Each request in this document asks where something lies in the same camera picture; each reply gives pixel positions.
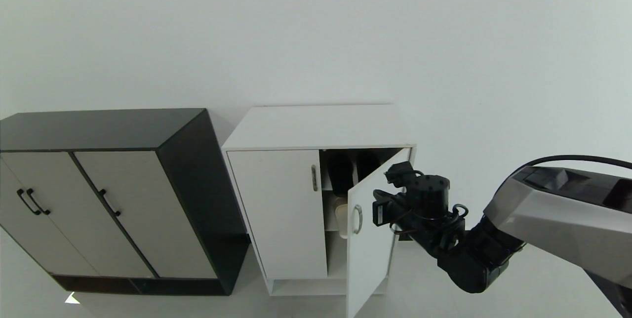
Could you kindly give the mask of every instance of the open cabinet door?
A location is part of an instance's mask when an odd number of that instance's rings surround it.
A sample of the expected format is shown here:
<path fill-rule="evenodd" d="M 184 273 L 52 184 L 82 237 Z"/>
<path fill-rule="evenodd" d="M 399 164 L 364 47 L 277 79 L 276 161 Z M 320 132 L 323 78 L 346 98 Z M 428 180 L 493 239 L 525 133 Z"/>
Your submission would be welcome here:
<path fill-rule="evenodd" d="M 410 149 L 402 149 L 349 190 L 347 318 L 357 314 L 388 273 L 395 235 L 389 226 L 373 225 L 373 190 L 396 193 L 384 172 L 394 163 L 408 161 L 409 156 Z"/>

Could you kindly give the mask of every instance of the cabinet top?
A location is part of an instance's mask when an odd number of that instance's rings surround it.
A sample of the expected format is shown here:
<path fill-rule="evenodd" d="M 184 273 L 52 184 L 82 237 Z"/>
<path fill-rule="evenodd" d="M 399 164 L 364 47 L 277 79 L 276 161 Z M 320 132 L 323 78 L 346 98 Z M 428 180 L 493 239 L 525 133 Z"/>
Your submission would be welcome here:
<path fill-rule="evenodd" d="M 0 120 L 0 151 L 157 149 L 204 108 L 17 113 Z"/>
<path fill-rule="evenodd" d="M 413 147 L 394 105 L 253 107 L 224 151 Z"/>

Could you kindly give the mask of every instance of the black shoe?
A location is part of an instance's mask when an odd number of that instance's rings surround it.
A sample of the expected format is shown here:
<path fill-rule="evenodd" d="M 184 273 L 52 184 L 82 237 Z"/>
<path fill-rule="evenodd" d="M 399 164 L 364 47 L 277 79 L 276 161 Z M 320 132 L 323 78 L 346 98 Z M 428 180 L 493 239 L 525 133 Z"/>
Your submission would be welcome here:
<path fill-rule="evenodd" d="M 331 179 L 331 188 L 337 197 L 347 197 L 354 187 L 354 163 L 344 152 L 337 152 L 327 159 L 327 172 Z"/>
<path fill-rule="evenodd" d="M 371 172 L 377 170 L 382 165 L 380 159 L 373 151 L 361 151 L 357 154 L 356 166 L 357 166 L 357 182 L 362 181 Z"/>

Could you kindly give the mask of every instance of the black cabinet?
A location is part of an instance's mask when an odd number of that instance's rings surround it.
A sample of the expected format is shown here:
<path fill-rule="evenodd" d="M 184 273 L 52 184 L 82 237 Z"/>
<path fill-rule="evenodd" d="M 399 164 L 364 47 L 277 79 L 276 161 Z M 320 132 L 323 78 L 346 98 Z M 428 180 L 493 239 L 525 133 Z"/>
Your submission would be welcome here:
<path fill-rule="evenodd" d="M 69 291 L 229 295 L 248 236 L 206 109 L 0 120 L 0 225 Z"/>

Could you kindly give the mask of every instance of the cabinet handle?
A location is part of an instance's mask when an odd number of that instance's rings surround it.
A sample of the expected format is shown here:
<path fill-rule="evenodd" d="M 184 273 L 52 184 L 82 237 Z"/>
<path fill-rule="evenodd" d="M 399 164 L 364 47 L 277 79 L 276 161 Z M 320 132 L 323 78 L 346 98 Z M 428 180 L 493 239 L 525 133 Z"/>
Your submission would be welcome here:
<path fill-rule="evenodd" d="M 312 165 L 312 188 L 314 192 L 318 192 L 318 183 L 316 182 L 316 165 Z"/>
<path fill-rule="evenodd" d="M 117 210 L 117 211 L 115 212 L 115 210 L 113 210 L 113 209 L 112 209 L 112 206 L 110 205 L 110 203 L 109 203 L 109 202 L 108 202 L 108 200 L 106 199 L 106 193 L 107 193 L 107 191 L 106 191 L 106 189 L 105 189 L 105 188 L 104 188 L 103 190 L 100 190 L 100 191 L 99 191 L 99 194 L 100 194 L 100 195 L 101 195 L 101 197 L 103 198 L 103 201 L 105 201 L 105 203 L 108 205 L 108 208 L 110 208 L 110 210 L 112 211 L 112 213 L 114 213 L 114 214 L 115 214 L 115 217 L 120 216 L 120 210 Z"/>
<path fill-rule="evenodd" d="M 40 207 L 40 205 L 36 202 L 36 199 L 33 198 L 33 192 L 35 192 L 32 188 L 29 188 L 27 190 L 27 196 L 29 196 L 29 198 L 31 199 L 31 201 L 33 201 L 33 203 L 36 204 L 36 206 L 38 206 L 39 210 L 41 210 L 45 215 L 49 215 L 50 214 L 50 210 L 44 210 L 43 208 Z"/>
<path fill-rule="evenodd" d="M 354 210 L 357 210 L 357 215 L 359 215 L 359 225 L 357 226 L 357 229 L 354 230 L 354 233 L 359 234 L 359 231 L 362 230 L 362 207 L 360 207 L 359 204 L 356 204 Z"/>
<path fill-rule="evenodd" d="M 25 201 L 24 197 L 22 197 L 22 194 L 24 194 L 24 190 L 22 190 L 22 188 L 20 188 L 19 190 L 16 191 L 16 193 L 18 194 L 18 197 L 20 197 L 20 199 L 22 199 L 22 203 L 24 203 L 25 206 L 27 206 L 27 208 L 34 214 L 34 215 L 40 215 L 40 211 L 39 210 L 33 210 L 33 208 L 31 208 L 31 206 L 29 206 L 29 204 L 27 203 L 27 201 Z"/>

